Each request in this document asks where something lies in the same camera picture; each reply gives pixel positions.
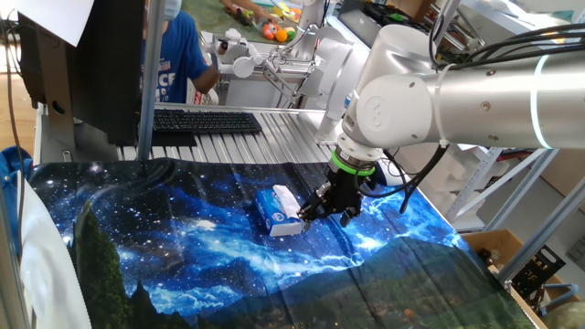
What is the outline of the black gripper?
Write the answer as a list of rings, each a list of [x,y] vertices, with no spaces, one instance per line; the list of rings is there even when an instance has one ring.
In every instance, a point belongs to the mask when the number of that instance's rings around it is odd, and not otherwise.
[[[297,211],[303,222],[303,231],[308,231],[311,223],[320,216],[342,214],[340,224],[346,228],[353,218],[361,214],[363,196],[355,187],[355,176],[329,164],[325,170],[325,182],[311,194]]]

